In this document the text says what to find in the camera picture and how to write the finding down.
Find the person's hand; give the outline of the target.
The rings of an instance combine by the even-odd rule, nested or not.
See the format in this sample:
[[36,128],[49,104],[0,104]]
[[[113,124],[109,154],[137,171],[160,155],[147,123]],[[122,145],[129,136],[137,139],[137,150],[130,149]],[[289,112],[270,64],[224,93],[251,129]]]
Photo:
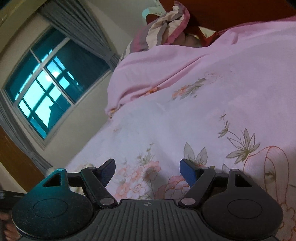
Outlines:
[[11,221],[11,216],[8,213],[1,212],[1,221],[4,222],[4,237],[7,241],[17,241],[20,239],[20,235]]

